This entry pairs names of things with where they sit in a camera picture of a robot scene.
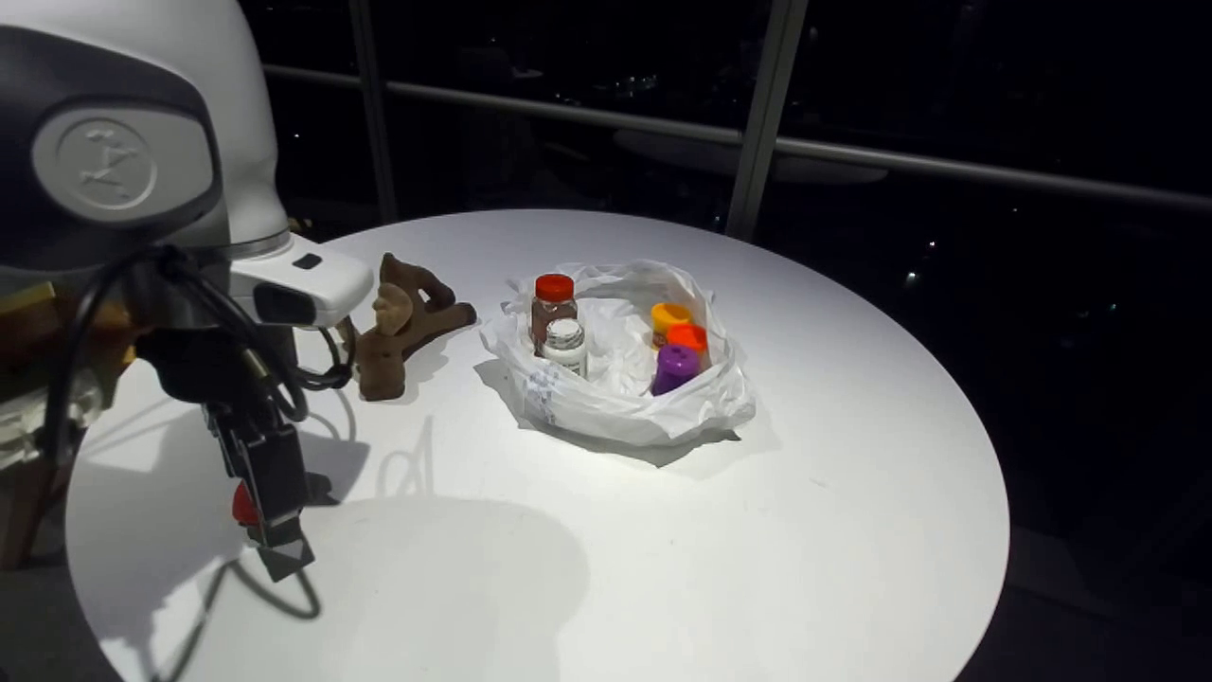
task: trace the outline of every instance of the plastic bag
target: plastic bag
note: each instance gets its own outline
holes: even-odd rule
[[[598,444],[672,446],[696,437],[735,432],[756,418],[756,387],[719,324],[711,293],[667,263],[619,268],[566,268],[586,331],[586,372],[536,355],[531,282],[521,278],[503,298],[503,324],[484,334],[494,355],[512,368],[521,411],[551,427]],[[651,396],[655,348],[651,302],[684,302],[710,331],[710,368],[672,396]]]

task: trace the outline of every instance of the brown object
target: brown object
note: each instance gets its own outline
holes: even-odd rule
[[[478,310],[422,267],[383,254],[374,325],[357,341],[357,384],[368,401],[406,396],[406,359],[450,331],[473,325]]]
[[[41,391],[62,365],[66,334],[74,325],[78,298],[59,296],[51,286],[0,298],[0,400]],[[118,377],[134,359],[137,325],[127,306],[103,302],[92,338],[83,346],[83,368],[92,368],[114,396]],[[30,556],[37,525],[55,499],[69,489],[69,472],[55,460],[13,466],[0,473],[0,496],[8,516],[0,519],[0,569],[21,569]]]

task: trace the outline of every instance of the round white table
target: round white table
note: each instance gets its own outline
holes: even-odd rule
[[[954,379],[897,324],[768,249],[607,213],[465,213],[338,244],[441,272],[483,324],[503,282],[665,257],[719,296],[758,387],[740,439],[660,461],[521,427],[483,331],[410,396],[315,396],[319,617],[273,612],[193,405],[134,365],[69,489],[83,613],[127,680],[939,682],[1008,569],[1008,489]],[[309,608],[296,581],[273,594]]]

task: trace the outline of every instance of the toy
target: toy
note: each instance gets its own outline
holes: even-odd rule
[[[357,341],[357,384],[368,401],[406,396],[406,359],[450,331],[473,325],[478,310],[430,268],[383,254],[374,325]]]
[[[667,331],[692,325],[692,310],[679,302],[651,302],[651,346],[667,346]]]

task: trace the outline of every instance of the purple object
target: purple object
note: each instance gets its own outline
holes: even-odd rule
[[[660,348],[651,396],[672,396],[700,372],[700,355],[690,348]]]

